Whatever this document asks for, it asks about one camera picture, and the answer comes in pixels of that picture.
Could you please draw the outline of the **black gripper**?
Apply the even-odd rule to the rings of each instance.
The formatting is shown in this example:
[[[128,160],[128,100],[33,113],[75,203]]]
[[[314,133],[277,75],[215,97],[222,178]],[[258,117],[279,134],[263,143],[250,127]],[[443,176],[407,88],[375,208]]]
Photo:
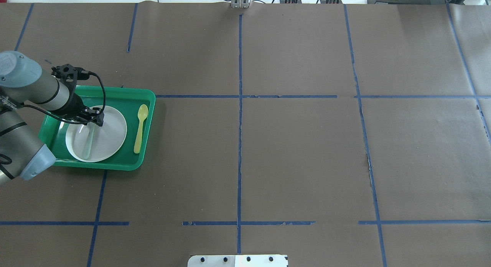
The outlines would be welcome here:
[[[58,118],[73,121],[91,123],[102,127],[104,124],[104,112],[102,108],[88,108],[84,105],[82,99],[75,93],[70,93],[67,102],[58,110],[53,110],[51,112]]]

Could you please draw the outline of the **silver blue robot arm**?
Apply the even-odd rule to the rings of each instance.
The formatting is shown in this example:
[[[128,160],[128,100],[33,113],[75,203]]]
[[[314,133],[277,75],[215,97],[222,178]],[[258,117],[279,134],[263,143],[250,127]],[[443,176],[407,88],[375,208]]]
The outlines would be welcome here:
[[[16,178],[28,181],[54,165],[56,157],[31,130],[18,110],[30,108],[66,124],[104,123],[106,92],[103,105],[86,106],[75,92],[79,80],[96,77],[91,71],[70,64],[43,69],[37,61],[17,51],[0,54],[0,181]]]

